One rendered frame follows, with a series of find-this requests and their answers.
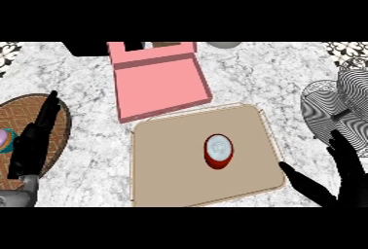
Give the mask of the grey round object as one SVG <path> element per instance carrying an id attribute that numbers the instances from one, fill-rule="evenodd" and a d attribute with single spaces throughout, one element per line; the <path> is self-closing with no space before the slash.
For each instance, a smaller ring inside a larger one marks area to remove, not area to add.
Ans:
<path id="1" fill-rule="evenodd" d="M 232 49 L 241 44 L 241 42 L 207 42 L 207 44 L 217 49 Z"/>

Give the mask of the beige square tray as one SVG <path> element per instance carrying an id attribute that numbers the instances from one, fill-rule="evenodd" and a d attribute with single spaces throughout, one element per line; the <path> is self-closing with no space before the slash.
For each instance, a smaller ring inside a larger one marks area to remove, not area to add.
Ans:
<path id="1" fill-rule="evenodd" d="M 204 142 L 234 143 L 228 166 L 204 160 Z M 194 206 L 277 190 L 285 184 L 260 111 L 240 104 L 136 125 L 132 133 L 132 201 L 136 207 Z"/>

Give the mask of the red can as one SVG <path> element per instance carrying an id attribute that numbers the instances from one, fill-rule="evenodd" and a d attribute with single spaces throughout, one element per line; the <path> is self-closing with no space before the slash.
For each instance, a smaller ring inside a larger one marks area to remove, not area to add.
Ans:
<path id="1" fill-rule="evenodd" d="M 234 157 L 234 143 L 223 134 L 213 134 L 204 142 L 204 160 L 213 169 L 223 169 Z"/>

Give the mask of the pink open box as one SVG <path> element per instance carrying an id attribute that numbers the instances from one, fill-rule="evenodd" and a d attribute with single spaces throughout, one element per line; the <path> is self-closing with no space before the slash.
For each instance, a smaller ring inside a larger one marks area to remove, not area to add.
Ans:
<path id="1" fill-rule="evenodd" d="M 108 49 L 121 124 L 212 102 L 195 42 L 130 52 L 110 42 Z"/>

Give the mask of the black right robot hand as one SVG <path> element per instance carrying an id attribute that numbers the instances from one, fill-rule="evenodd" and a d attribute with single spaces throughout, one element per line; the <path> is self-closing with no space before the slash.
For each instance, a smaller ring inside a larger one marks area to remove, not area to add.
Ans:
<path id="1" fill-rule="evenodd" d="M 334 158 L 342 177 L 337 196 L 284 161 L 280 162 L 280 167 L 288 176 L 293 188 L 322 207 L 368 207 L 368 173 L 364 170 L 356 151 L 342 133 L 333 130 L 331 135 L 327 150 Z"/>

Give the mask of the purple and teal cupcake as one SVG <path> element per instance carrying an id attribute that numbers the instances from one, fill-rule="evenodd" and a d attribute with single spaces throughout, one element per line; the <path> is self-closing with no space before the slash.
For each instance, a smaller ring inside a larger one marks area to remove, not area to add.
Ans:
<path id="1" fill-rule="evenodd" d="M 18 134 L 11 128 L 0 129 L 0 154 L 14 152 L 14 143 L 16 137 Z"/>

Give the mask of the black appliance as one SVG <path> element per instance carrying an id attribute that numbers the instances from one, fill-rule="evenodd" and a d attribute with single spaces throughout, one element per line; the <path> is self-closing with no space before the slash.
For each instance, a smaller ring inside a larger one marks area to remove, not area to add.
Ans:
<path id="1" fill-rule="evenodd" d="M 107 42 L 65 42 L 67 49 L 74 56 L 108 56 L 108 43 Z M 145 47 L 144 42 L 124 42 L 129 51 L 142 50 Z"/>

